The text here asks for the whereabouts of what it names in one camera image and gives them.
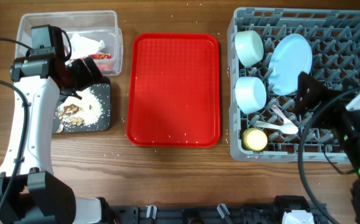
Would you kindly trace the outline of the red snack wrapper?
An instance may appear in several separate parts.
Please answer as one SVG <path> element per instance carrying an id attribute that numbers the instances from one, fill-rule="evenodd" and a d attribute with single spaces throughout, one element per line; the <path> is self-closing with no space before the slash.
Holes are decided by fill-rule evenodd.
<path id="1" fill-rule="evenodd" d="M 94 60 L 97 67 L 102 72 L 111 71 L 114 68 L 114 59 L 111 54 L 95 53 L 95 54 L 84 55 L 80 57 L 80 59 L 84 60 L 87 57 L 91 57 Z"/>

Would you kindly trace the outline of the white napkin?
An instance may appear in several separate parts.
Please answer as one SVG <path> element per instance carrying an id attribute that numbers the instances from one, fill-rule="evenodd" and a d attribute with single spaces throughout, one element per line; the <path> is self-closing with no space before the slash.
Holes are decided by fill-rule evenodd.
<path id="1" fill-rule="evenodd" d="M 72 38 L 70 39 L 70 43 L 72 45 L 71 59 L 97 54 L 103 48 L 105 48 L 103 40 L 97 41 L 80 36 L 79 34 L 73 34 Z"/>

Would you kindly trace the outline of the white plastic fork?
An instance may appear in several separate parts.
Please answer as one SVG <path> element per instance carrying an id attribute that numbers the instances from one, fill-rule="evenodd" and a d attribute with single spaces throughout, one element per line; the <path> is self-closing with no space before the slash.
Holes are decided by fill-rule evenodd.
<path id="1" fill-rule="evenodd" d="M 283 114 L 283 112 L 280 110 L 280 108 L 277 105 L 272 105 L 271 110 L 275 112 L 277 115 L 279 115 L 283 119 L 284 123 L 292 123 L 291 120 L 289 120 L 288 117 L 286 117 L 286 115 Z"/>

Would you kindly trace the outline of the rice and food scraps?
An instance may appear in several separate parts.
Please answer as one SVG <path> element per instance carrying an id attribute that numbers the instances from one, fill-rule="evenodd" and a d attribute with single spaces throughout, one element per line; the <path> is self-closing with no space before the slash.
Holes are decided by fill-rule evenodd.
<path id="1" fill-rule="evenodd" d="M 58 127 L 53 128 L 53 133 L 98 130 L 97 122 L 103 115 L 103 107 L 95 91 L 89 87 L 76 94 L 81 99 L 69 96 L 63 103 L 59 102 L 54 117 Z"/>

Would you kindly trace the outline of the light blue plate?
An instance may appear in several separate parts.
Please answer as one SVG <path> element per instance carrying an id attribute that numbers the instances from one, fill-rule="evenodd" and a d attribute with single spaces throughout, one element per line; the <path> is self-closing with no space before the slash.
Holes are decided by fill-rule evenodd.
<path id="1" fill-rule="evenodd" d="M 297 91 L 298 76 L 302 72 L 310 73 L 312 60 L 312 48 L 302 35 L 291 34 L 282 39 L 269 63 L 272 73 L 268 81 L 273 84 L 272 91 L 280 96 Z"/>

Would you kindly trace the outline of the white plastic spoon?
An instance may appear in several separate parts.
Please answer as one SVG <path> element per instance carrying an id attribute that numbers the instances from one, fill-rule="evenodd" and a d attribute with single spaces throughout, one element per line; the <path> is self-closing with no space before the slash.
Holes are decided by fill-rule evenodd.
<path id="1" fill-rule="evenodd" d="M 298 128 L 296 127 L 296 125 L 290 124 L 290 123 L 284 123 L 283 125 L 276 125 L 276 124 L 266 123 L 263 121 L 256 121 L 254 123 L 254 126 L 258 127 L 258 128 L 275 129 L 275 130 L 282 132 L 283 134 L 297 134 L 298 133 Z"/>

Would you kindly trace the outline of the light blue food bowl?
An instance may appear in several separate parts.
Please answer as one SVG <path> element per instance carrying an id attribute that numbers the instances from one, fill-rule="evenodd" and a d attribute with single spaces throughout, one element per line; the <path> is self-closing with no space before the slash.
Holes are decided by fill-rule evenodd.
<path id="1" fill-rule="evenodd" d="M 240 77 L 235 86 L 235 98 L 244 114 L 255 113 L 266 104 L 266 90 L 257 77 Z"/>

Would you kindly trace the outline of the yellow plastic cup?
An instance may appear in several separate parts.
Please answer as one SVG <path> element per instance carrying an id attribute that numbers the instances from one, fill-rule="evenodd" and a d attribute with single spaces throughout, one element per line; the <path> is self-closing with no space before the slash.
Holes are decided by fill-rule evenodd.
<path id="1" fill-rule="evenodd" d="M 261 151 L 267 145 L 266 134 L 257 128 L 249 128 L 242 133 L 242 148 L 251 151 Z"/>

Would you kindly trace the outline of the mint green bowl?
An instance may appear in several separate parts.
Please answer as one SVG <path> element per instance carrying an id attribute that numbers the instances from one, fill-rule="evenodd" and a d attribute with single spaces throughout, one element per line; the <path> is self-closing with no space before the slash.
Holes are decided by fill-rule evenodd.
<path id="1" fill-rule="evenodd" d="M 238 32 L 235 36 L 235 49 L 239 61 L 245 67 L 255 65 L 264 56 L 262 39 L 254 30 Z"/>

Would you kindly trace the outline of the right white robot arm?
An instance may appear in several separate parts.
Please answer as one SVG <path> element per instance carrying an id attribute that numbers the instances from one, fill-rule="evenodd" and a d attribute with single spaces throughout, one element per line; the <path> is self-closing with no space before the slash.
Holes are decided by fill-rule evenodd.
<path id="1" fill-rule="evenodd" d="M 310 128 L 332 129 L 339 145 L 346 153 L 358 179 L 351 188 L 352 205 L 356 222 L 360 223 L 360 109 L 347 109 L 347 104 L 360 94 L 360 72 L 357 80 L 345 79 L 342 90 L 330 90 L 321 82 L 301 72 L 298 76 L 298 90 L 295 113 L 304 115 L 308 110 L 313 114 L 300 138 L 298 150 L 298 171 L 302 184 L 315 205 L 319 202 L 308 186 L 303 168 L 303 150 Z"/>

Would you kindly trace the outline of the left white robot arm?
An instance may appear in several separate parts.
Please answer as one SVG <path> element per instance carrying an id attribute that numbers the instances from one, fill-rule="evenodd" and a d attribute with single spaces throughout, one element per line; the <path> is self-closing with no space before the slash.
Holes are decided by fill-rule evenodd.
<path id="1" fill-rule="evenodd" d="M 91 57 L 76 59 L 51 48 L 30 50 L 11 67 L 15 106 L 11 137 L 0 166 L 0 222 L 109 223 L 103 197 L 76 197 L 53 174 L 53 117 L 62 93 L 83 90 L 103 76 Z"/>

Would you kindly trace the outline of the black food waste tray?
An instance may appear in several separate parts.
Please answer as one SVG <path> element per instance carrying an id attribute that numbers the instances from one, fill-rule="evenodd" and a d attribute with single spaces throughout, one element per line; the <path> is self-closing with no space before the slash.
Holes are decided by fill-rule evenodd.
<path id="1" fill-rule="evenodd" d="M 98 120 L 97 124 L 99 128 L 97 131 L 84 131 L 84 132 L 66 132 L 63 133 L 86 133 L 86 132 L 98 132 L 98 131 L 106 131 L 111 127 L 111 82 L 108 78 L 104 77 L 100 83 L 94 84 L 90 86 L 92 90 L 95 91 L 95 95 L 100 100 L 103 107 L 103 115 Z M 64 102 L 66 100 L 66 96 L 61 96 L 57 102 L 57 106 L 59 102 Z M 53 117 L 53 128 L 58 127 L 58 121 L 55 121 Z"/>

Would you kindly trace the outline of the clear plastic waste bin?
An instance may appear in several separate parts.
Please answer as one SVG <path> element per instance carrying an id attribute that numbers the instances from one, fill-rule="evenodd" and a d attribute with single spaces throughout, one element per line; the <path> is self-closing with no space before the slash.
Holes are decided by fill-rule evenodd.
<path id="1" fill-rule="evenodd" d="M 73 34 L 93 40 L 103 40 L 105 48 L 99 53 L 111 54 L 114 59 L 114 68 L 111 71 L 101 72 L 106 76 L 119 75 L 122 70 L 122 32 L 118 27 L 117 14 L 107 11 L 70 11 L 46 12 L 25 14 L 22 16 L 17 32 L 17 41 L 32 46 L 31 28 L 35 26 L 51 25 L 66 32 L 62 35 L 66 53 L 72 53 L 70 39 Z"/>

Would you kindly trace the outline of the grey dishwasher rack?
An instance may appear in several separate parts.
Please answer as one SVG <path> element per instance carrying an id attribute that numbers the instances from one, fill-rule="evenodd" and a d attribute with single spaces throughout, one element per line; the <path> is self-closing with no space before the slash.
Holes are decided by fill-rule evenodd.
<path id="1" fill-rule="evenodd" d="M 235 36 L 240 31 L 256 31 L 264 44 L 263 59 L 252 67 L 245 67 L 238 59 Z M 312 116 L 294 113 L 294 93 L 279 96 L 273 91 L 268 77 L 272 73 L 269 62 L 272 53 L 282 39 L 300 34 L 312 48 L 313 60 L 310 75 L 331 90 L 340 90 L 344 79 L 356 79 L 360 71 L 360 11 L 331 9 L 288 9 L 268 7 L 239 7 L 227 29 L 228 72 L 232 84 L 240 77 L 260 78 L 267 91 L 267 103 L 263 109 L 244 114 L 235 99 L 229 107 L 230 154 L 237 161 L 248 162 L 295 162 L 300 138 Z M 271 110 L 277 105 L 298 127 L 297 134 L 283 134 L 266 129 L 268 143 L 261 152 L 242 148 L 242 133 L 256 121 L 282 124 L 282 118 Z M 304 146 L 304 161 L 332 161 L 347 164 L 348 158 L 329 129 L 311 128 Z"/>

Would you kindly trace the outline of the red plastic tray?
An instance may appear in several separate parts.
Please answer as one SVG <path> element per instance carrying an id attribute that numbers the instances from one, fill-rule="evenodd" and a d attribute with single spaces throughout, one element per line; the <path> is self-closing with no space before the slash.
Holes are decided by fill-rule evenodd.
<path id="1" fill-rule="evenodd" d="M 221 131 L 219 43 L 143 33 L 132 49 L 126 135 L 136 146 L 211 147 Z"/>

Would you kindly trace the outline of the black mounting rail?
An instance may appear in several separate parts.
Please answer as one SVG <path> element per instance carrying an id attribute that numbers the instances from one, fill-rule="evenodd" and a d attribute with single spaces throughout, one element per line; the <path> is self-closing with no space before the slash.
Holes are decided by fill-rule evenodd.
<path id="1" fill-rule="evenodd" d="M 306 205 L 284 205 L 278 202 L 230 207 L 156 207 L 149 205 L 113 206 L 114 223 L 123 224 L 265 224 L 328 223 L 319 210 Z"/>

